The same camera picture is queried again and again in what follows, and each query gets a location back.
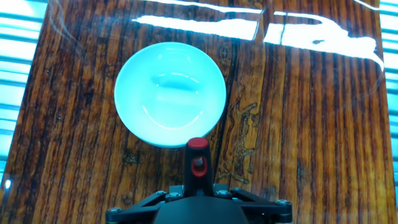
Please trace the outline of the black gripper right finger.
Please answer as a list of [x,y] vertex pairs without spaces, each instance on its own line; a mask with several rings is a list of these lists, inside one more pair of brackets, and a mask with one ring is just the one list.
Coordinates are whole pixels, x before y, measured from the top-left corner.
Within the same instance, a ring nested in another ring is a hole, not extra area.
[[213,196],[237,207],[247,223],[292,223],[292,203],[285,199],[270,202],[240,188],[229,189],[226,184],[214,184]]

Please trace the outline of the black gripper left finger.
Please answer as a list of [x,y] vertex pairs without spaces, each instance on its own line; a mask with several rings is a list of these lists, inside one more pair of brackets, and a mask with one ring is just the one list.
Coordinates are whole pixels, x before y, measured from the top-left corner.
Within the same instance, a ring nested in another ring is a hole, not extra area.
[[106,224],[150,223],[161,206],[173,200],[183,199],[184,186],[169,187],[170,192],[157,191],[127,209],[110,208],[105,213]]

